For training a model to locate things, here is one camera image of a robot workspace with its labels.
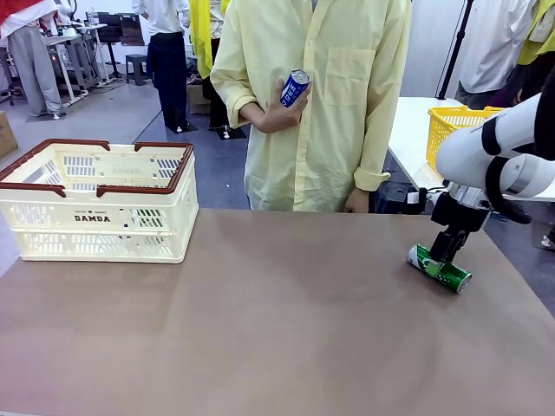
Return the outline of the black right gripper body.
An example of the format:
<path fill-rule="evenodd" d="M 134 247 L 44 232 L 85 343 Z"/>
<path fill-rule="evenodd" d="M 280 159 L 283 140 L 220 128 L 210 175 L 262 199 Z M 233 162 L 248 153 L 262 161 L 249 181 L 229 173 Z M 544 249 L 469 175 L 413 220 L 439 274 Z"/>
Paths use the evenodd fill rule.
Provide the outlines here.
<path fill-rule="evenodd" d="M 482 190 L 443 191 L 430 194 L 434 205 L 431 220 L 439 225 L 473 233 L 485 223 L 490 204 Z"/>

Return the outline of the person's left hand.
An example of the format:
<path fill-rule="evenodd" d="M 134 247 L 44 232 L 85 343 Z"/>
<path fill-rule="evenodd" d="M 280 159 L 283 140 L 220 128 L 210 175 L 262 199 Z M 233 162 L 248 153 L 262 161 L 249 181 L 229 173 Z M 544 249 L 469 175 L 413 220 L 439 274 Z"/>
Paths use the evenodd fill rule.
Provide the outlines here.
<path fill-rule="evenodd" d="M 369 192 L 355 188 L 346 200 L 344 211 L 348 213 L 368 213 Z"/>

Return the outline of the person's right hand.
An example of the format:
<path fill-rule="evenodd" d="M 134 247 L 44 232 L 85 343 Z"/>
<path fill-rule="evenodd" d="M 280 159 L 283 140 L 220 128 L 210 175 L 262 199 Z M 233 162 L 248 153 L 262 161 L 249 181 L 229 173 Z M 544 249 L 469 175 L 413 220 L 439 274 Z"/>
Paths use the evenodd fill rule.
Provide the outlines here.
<path fill-rule="evenodd" d="M 311 84 L 299 95 L 299 97 L 286 107 L 281 102 L 284 81 L 279 80 L 270 103 L 261 118 L 254 123 L 262 133 L 272 134 L 299 125 L 302 114 L 308 105 L 308 98 L 311 92 Z"/>

